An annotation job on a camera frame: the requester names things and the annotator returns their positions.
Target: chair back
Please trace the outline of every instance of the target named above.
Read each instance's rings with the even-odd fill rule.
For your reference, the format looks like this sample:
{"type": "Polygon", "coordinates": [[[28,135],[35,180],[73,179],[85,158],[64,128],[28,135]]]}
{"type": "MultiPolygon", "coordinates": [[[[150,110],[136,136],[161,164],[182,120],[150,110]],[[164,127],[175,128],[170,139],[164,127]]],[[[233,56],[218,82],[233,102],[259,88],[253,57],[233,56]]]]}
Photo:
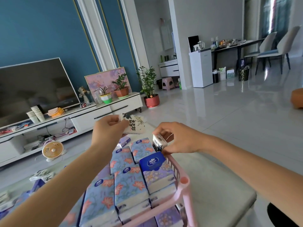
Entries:
{"type": "Polygon", "coordinates": [[[270,33],[267,35],[267,37],[265,38],[265,40],[262,42],[262,44],[259,47],[260,53],[271,50],[272,43],[274,42],[276,35],[277,35],[277,32],[270,33]]]}
{"type": "Polygon", "coordinates": [[[301,26],[295,26],[291,30],[289,30],[285,36],[281,39],[281,41],[278,43],[277,49],[280,54],[284,55],[286,53],[289,53],[292,43],[294,42],[294,38],[298,34],[299,29],[301,26]]]}

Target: forearm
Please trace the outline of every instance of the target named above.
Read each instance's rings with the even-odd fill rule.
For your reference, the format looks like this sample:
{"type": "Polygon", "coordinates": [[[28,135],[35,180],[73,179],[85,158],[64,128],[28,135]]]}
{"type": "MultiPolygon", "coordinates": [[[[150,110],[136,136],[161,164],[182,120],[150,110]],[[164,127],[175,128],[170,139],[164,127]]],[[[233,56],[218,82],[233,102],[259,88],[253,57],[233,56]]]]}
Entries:
{"type": "Polygon", "coordinates": [[[90,147],[4,218],[0,227],[59,226],[87,186],[109,163],[111,156],[100,157],[100,148],[90,147]]]}
{"type": "Polygon", "coordinates": [[[299,226],[303,226],[303,176],[256,156],[222,139],[210,136],[214,156],[251,187],[277,206],[299,226]]]}

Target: person's left hand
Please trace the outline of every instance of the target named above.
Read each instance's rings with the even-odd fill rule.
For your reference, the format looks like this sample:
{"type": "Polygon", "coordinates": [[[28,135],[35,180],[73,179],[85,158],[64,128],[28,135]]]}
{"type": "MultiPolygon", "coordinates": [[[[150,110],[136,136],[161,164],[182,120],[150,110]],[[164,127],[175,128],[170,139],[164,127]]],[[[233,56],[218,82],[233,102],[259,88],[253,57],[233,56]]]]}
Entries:
{"type": "Polygon", "coordinates": [[[128,120],[119,122],[118,115],[104,116],[102,119],[95,122],[92,145],[93,149],[100,152],[112,154],[112,151],[117,146],[123,131],[129,126],[128,120]]]}

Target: white mini fridge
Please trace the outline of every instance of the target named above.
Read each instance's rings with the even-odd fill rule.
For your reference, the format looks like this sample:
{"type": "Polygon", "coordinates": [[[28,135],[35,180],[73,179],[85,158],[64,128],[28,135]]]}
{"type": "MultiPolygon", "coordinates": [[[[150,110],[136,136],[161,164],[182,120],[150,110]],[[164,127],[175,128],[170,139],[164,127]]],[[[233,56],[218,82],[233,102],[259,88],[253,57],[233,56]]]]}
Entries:
{"type": "Polygon", "coordinates": [[[189,53],[193,87],[206,87],[213,83],[210,48],[189,53]]]}

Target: blue wall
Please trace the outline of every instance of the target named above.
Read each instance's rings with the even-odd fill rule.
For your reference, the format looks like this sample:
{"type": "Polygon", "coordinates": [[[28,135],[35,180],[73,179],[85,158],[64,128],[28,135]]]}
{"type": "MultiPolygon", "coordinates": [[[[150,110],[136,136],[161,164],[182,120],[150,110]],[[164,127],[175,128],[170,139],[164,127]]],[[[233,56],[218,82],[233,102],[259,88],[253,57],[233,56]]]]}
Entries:
{"type": "Polygon", "coordinates": [[[124,16],[121,15],[121,12],[123,14],[123,10],[121,8],[120,12],[119,0],[96,0],[96,3],[116,65],[117,67],[120,66],[125,68],[132,91],[140,92],[141,86],[136,74],[137,64],[134,60],[132,46],[128,43],[128,31],[125,31],[124,28],[124,16]]]}
{"type": "Polygon", "coordinates": [[[0,67],[54,57],[74,88],[99,72],[73,0],[0,0],[0,67]]]}

